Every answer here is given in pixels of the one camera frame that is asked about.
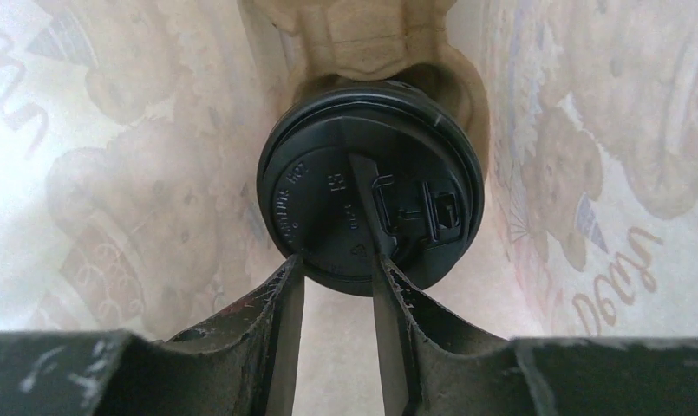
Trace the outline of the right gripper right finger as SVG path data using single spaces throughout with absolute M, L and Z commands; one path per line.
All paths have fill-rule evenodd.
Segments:
M 698 415 L 698 338 L 490 334 L 375 258 L 387 415 Z

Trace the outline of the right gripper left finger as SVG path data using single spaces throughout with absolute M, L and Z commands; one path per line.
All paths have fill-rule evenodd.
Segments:
M 0 415 L 290 415 L 303 261 L 167 341 L 0 331 Z

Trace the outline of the brown cardboard cup carrier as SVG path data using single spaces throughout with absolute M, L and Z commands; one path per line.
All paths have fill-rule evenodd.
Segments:
M 490 114 L 479 70 L 451 45 L 452 1 L 241 1 L 259 69 L 275 72 L 277 107 L 359 81 L 404 81 L 438 101 L 488 172 Z

